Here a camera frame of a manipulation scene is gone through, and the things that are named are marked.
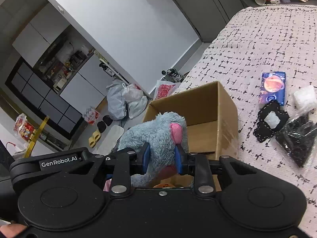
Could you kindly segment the person right hand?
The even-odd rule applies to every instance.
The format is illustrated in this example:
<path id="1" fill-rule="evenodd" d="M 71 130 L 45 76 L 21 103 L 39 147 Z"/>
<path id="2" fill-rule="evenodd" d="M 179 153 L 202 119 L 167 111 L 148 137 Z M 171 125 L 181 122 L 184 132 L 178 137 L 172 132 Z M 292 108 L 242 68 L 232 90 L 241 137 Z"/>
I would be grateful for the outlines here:
<path id="1" fill-rule="evenodd" d="M 16 237 L 18 234 L 23 232 L 27 227 L 22 224 L 9 224 L 1 226 L 1 233 L 6 238 Z"/>

